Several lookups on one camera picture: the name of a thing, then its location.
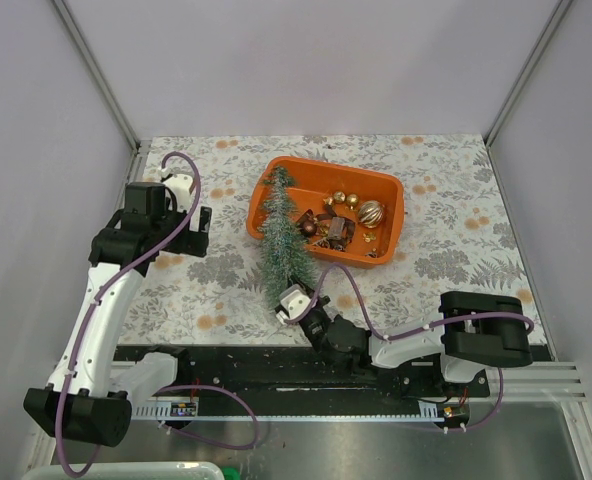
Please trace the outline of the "small frosted christmas tree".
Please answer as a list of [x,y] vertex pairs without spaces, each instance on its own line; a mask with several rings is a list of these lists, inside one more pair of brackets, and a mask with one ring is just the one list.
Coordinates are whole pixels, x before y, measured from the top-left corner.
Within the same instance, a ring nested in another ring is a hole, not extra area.
[[265,219],[259,227],[260,274],[267,305],[273,309],[293,279],[312,285],[317,271],[294,219],[297,208],[288,190],[295,186],[295,180],[286,168],[275,166],[264,185],[268,195],[262,203]]

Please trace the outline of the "orange plastic tray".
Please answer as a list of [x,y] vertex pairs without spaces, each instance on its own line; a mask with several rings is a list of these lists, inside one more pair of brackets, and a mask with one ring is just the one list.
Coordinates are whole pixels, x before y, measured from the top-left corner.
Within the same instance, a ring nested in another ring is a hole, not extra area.
[[[328,229],[332,214],[354,222],[352,241],[342,251],[316,246],[314,242],[319,238],[311,237],[307,250],[312,256],[364,269],[385,265],[393,259],[405,220],[401,181],[373,170],[305,158],[279,156],[267,165],[249,201],[246,226],[252,237],[262,237],[260,228],[266,217],[263,204],[268,196],[266,178],[277,166],[285,168],[295,182],[288,189],[295,204],[293,220],[298,221],[308,214],[309,221],[318,223],[324,230]],[[378,202],[384,207],[383,219],[372,229],[364,226],[358,221],[356,208],[333,202],[332,197],[337,192],[355,194],[361,204]]]

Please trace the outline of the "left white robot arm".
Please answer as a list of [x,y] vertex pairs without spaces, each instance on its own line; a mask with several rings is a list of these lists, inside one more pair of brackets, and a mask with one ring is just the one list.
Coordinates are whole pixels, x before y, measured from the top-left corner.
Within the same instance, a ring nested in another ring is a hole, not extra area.
[[190,373],[181,347],[148,348],[113,376],[112,362],[133,297],[159,252],[204,257],[211,209],[199,207],[188,174],[132,182],[123,208],[93,239],[83,303],[47,384],[23,408],[51,437],[108,447],[125,437],[135,407]]

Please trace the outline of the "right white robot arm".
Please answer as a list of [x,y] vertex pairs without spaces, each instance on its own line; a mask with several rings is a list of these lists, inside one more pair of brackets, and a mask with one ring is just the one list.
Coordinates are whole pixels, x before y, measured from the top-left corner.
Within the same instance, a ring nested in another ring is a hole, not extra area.
[[503,370],[533,362],[528,336],[534,322],[514,297],[449,291],[440,296],[437,319],[383,333],[341,315],[330,317],[325,303],[314,290],[294,284],[281,294],[276,316],[299,325],[325,363],[357,376],[436,355],[441,380],[465,385],[485,367]]

